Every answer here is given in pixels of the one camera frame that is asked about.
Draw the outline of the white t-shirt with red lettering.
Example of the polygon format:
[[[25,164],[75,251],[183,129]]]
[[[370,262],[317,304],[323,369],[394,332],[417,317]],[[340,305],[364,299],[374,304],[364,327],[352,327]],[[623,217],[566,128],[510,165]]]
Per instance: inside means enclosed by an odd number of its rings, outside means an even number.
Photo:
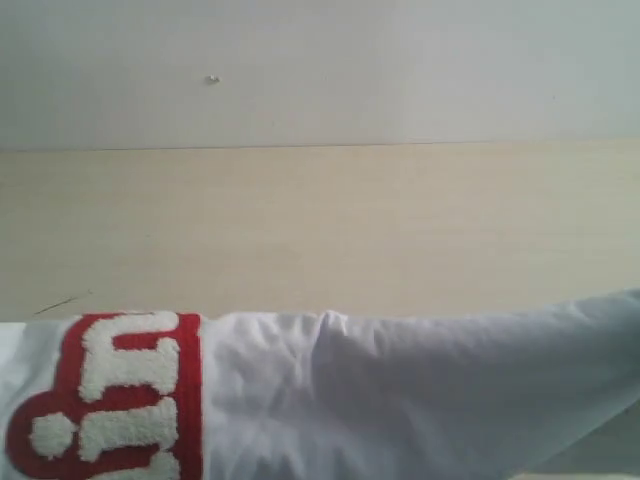
[[[1,327],[5,479],[639,475],[639,293],[456,319]]]

